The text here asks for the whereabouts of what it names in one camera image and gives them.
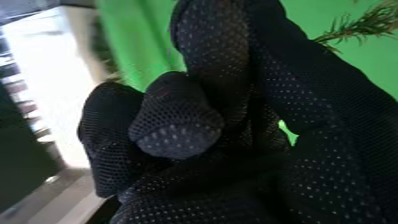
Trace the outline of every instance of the finger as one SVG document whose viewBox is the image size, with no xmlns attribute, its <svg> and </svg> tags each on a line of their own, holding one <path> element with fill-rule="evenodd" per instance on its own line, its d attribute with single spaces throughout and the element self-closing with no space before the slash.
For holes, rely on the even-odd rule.
<svg viewBox="0 0 398 224">
<path fill-rule="evenodd" d="M 230 0 L 180 0 L 171 13 L 170 35 L 182 54 L 187 76 L 198 81 L 225 131 L 246 115 L 250 91 L 248 32 L 241 4 Z"/>
<path fill-rule="evenodd" d="M 84 101 L 77 138 L 99 197 L 113 195 L 131 185 L 138 175 L 152 167 L 163 166 L 163 161 L 148 158 L 127 139 L 127 126 L 140 109 L 141 96 L 131 87 L 102 83 Z"/>
<path fill-rule="evenodd" d="M 305 35 L 291 35 L 299 29 L 278 1 L 257 1 L 250 15 L 262 97 L 298 134 L 280 186 L 291 222 L 394 223 L 395 100 Z"/>
<path fill-rule="evenodd" d="M 147 88 L 129 127 L 129 139 L 141 151 L 156 157 L 186 159 L 209 149 L 221 127 L 198 84 L 184 73 L 163 74 Z"/>
</svg>

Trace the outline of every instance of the black mesh glove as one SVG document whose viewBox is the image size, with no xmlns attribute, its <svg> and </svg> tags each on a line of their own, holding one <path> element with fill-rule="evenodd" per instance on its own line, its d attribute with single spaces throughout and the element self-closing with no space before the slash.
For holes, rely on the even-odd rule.
<svg viewBox="0 0 398 224">
<path fill-rule="evenodd" d="M 257 85 L 299 136 L 280 176 L 287 222 L 395 223 L 395 100 L 307 40 L 278 0 L 250 4 Z"/>
<path fill-rule="evenodd" d="M 168 166 L 168 161 L 152 158 L 127 139 L 127 126 L 138 113 L 141 96 L 131 87 L 102 83 L 83 106 L 77 138 L 88 156 L 99 197 L 122 192 L 141 173 Z"/>
<path fill-rule="evenodd" d="M 129 139 L 141 151 L 170 159 L 200 155 L 219 138 L 221 128 L 223 120 L 198 84 L 184 73 L 163 74 L 145 90 L 129 126 Z"/>
</svg>

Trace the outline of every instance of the green backdrop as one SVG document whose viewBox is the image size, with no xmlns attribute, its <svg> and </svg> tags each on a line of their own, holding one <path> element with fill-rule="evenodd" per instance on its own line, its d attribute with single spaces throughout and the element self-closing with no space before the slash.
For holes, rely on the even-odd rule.
<svg viewBox="0 0 398 224">
<path fill-rule="evenodd" d="M 353 0 L 282 0 L 282 3 L 291 20 L 314 38 L 328 30 L 333 18 L 346 12 L 358 17 L 378 1 L 358 0 L 353 4 Z M 166 30 L 173 4 L 175 0 L 97 1 L 120 75 L 141 91 L 163 72 L 184 69 Z M 342 59 L 398 98 L 398 40 L 369 37 L 362 46 L 349 40 L 337 48 Z"/>
</svg>

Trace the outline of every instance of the pine needle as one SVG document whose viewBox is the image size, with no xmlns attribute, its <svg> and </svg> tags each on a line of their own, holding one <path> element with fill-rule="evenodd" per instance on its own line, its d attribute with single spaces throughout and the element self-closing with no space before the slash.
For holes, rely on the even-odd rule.
<svg viewBox="0 0 398 224">
<path fill-rule="evenodd" d="M 363 13 L 356 20 L 349 19 L 344 14 L 333 19 L 330 30 L 314 39 L 324 47 L 335 51 L 328 42 L 331 40 L 340 43 L 355 38 L 358 44 L 365 42 L 367 36 L 388 37 L 395 39 L 394 31 L 398 30 L 398 1 L 385 0 Z"/>
</svg>

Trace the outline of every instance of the gloved hand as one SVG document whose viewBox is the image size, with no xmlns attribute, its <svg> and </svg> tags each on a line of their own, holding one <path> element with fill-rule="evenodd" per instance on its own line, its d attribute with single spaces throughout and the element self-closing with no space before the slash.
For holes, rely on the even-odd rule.
<svg viewBox="0 0 398 224">
<path fill-rule="evenodd" d="M 131 125 L 125 145 L 140 153 L 166 157 L 148 156 L 156 169 L 113 182 L 111 192 L 124 203 L 111 223 L 395 223 L 395 100 L 307 40 L 276 0 L 180 0 L 170 28 L 193 82 L 179 81 L 189 90 L 166 91 L 166 85 L 179 81 L 166 84 L 159 77 L 140 112 L 125 116 L 127 124 L 97 125 L 122 130 L 115 133 L 124 140 Z M 182 113 L 177 115 L 182 110 L 168 109 L 170 115 L 150 114 L 168 107 L 163 96 L 177 96 L 179 108 L 180 102 L 191 101 L 189 108 L 207 111 L 209 116 L 186 110 L 186 119 Z M 150 123 L 161 117 L 177 117 L 171 122 L 182 122 Z M 278 117 L 298 134 L 294 147 L 282 154 L 276 152 L 289 147 Z M 223 119 L 207 125 L 212 130 L 221 127 L 219 136 L 202 132 L 205 126 L 191 127 L 191 118 L 205 125 Z M 171 127 L 180 135 L 200 133 L 198 151 L 156 145 L 173 139 Z M 93 142 L 84 143 L 86 151 L 100 148 L 99 152 L 111 152 L 102 141 L 84 140 L 83 129 L 81 142 Z M 92 157 L 90 161 L 97 169 L 95 161 L 100 164 L 108 160 Z M 111 170 L 118 167 L 125 166 L 109 165 Z"/>
</svg>

